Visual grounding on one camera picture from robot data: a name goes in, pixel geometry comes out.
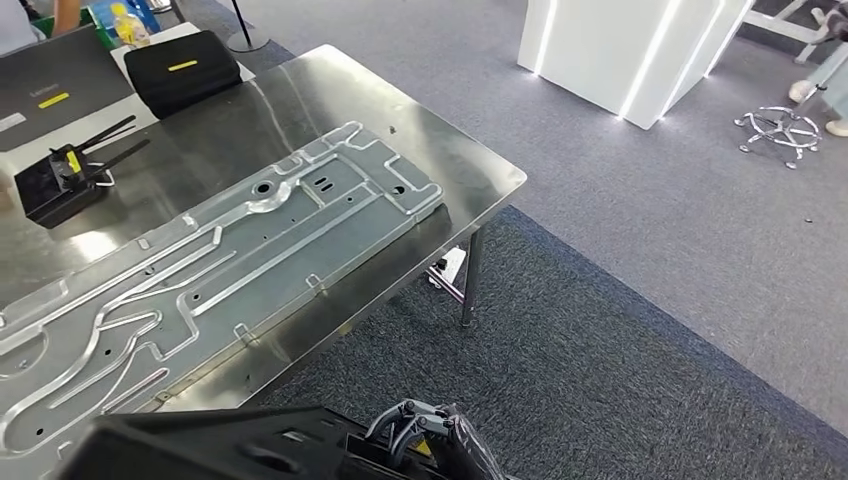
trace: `embossed metal panel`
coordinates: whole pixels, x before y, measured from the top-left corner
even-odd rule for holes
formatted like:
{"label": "embossed metal panel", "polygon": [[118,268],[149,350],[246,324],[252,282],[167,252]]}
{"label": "embossed metal panel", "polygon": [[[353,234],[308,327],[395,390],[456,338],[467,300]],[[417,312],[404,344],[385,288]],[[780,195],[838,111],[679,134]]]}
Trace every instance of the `embossed metal panel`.
{"label": "embossed metal panel", "polygon": [[441,201],[438,185],[351,122],[9,305],[2,477],[38,478],[92,416],[187,386]]}

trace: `led light strip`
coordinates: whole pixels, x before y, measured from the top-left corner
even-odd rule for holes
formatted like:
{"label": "led light strip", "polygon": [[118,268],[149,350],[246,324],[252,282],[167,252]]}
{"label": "led light strip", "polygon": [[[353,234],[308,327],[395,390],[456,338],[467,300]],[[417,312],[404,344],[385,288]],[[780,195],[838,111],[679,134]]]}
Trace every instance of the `led light strip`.
{"label": "led light strip", "polygon": [[666,100],[665,105],[663,105],[663,109],[660,110],[660,118],[662,118],[666,112],[671,108],[672,102],[674,102],[674,97],[677,96],[677,92],[680,91],[680,87],[683,86],[683,82],[686,81],[686,76],[689,75],[689,70],[692,69],[692,65],[695,63],[695,60],[698,58],[698,55],[701,53],[701,49],[704,48],[704,44],[707,42],[707,37],[710,36],[710,33],[713,31],[713,27],[715,27],[716,22],[718,21],[719,15],[724,10],[724,5],[726,0],[718,0],[716,2],[716,8],[713,12],[713,17],[710,19],[710,23],[707,24],[707,30],[701,35],[701,39],[698,40],[698,45],[695,46],[695,51],[692,52],[692,56],[689,57],[689,62],[686,63],[686,66],[683,67],[683,71],[680,72],[680,75],[677,77],[677,84],[674,85],[674,89],[671,91],[671,95],[668,96],[668,100]]}
{"label": "led light strip", "polygon": [[742,9],[742,13],[739,14],[739,18],[737,18],[736,21],[733,22],[733,28],[731,28],[730,31],[727,33],[727,37],[721,43],[721,47],[716,52],[716,56],[713,58],[713,61],[710,62],[710,66],[707,68],[706,73],[704,73],[704,78],[710,76],[710,73],[712,73],[716,64],[721,59],[721,56],[724,55],[724,51],[727,49],[727,45],[730,43],[733,37],[736,36],[736,32],[739,30],[739,26],[742,25],[742,21],[745,20],[745,15],[748,14],[748,11],[751,10],[751,6],[753,5],[754,0],[748,0],[745,3],[745,8]]}
{"label": "led light strip", "polygon": [[545,63],[545,54],[548,52],[548,42],[551,40],[551,30],[554,27],[554,15],[556,15],[557,4],[559,0],[550,0],[548,6],[548,16],[545,18],[545,29],[542,30],[542,42],[539,44],[539,53],[536,55],[536,66],[533,68],[533,75],[542,73],[542,64]]}
{"label": "led light strip", "polygon": [[660,50],[660,45],[662,45],[665,35],[668,33],[668,29],[671,27],[671,22],[674,20],[674,16],[677,14],[677,10],[679,9],[681,2],[682,0],[671,0],[668,3],[668,6],[666,6],[665,13],[663,13],[662,18],[660,19],[660,24],[654,32],[654,38],[651,39],[651,43],[648,45],[648,51],[645,52],[645,57],[642,59],[642,65],[639,67],[639,71],[636,72],[636,77],[633,79],[633,83],[630,84],[630,91],[627,93],[627,97],[624,100],[624,104],[621,106],[621,110],[618,111],[619,119],[623,119],[628,113],[630,113],[630,107],[633,106],[633,102],[636,100],[639,90],[642,89],[642,83],[645,81],[645,77],[651,69],[651,64],[654,63],[657,52]]}

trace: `gray carpet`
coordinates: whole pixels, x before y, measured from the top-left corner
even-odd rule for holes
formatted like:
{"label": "gray carpet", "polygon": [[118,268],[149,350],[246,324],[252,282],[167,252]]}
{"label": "gray carpet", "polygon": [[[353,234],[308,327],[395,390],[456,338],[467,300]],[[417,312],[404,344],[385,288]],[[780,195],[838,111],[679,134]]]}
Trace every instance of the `gray carpet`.
{"label": "gray carpet", "polygon": [[526,480],[848,478],[848,440],[519,211],[485,249],[476,329],[420,279],[258,401],[457,401]]}
{"label": "gray carpet", "polygon": [[788,55],[732,42],[643,132],[515,66],[526,0],[239,4],[292,52],[336,45],[521,167],[521,211],[848,432],[848,140],[790,172],[791,152],[742,155],[731,123],[807,74]]}

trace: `plastic bottle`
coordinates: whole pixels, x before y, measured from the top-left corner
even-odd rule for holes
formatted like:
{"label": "plastic bottle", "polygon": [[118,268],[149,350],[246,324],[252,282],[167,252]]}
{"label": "plastic bottle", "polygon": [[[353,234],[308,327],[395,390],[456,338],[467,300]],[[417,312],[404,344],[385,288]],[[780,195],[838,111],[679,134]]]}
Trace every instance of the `plastic bottle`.
{"label": "plastic bottle", "polygon": [[115,32],[124,44],[130,48],[140,48],[150,45],[150,34],[144,27],[144,23],[135,15],[127,11],[123,3],[113,3],[110,6],[112,14],[115,15]]}

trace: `chair base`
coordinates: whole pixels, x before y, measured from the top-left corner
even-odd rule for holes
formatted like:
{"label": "chair base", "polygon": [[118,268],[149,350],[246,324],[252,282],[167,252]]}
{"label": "chair base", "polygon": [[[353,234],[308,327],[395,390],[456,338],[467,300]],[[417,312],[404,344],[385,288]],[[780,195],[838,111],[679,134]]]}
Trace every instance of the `chair base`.
{"label": "chair base", "polygon": [[[764,112],[779,112],[780,116],[777,119],[766,117]],[[744,153],[751,151],[749,145],[759,140],[767,140],[776,145],[795,149],[795,161],[785,162],[786,168],[795,170],[798,168],[797,162],[804,158],[804,152],[809,150],[817,152],[818,144],[821,142],[821,130],[816,122],[809,117],[804,117],[795,112],[795,110],[786,107],[762,107],[756,112],[749,112],[742,115],[733,123],[737,127],[744,127],[746,123],[750,123],[751,127],[757,132],[748,141],[739,146],[739,150]]]}

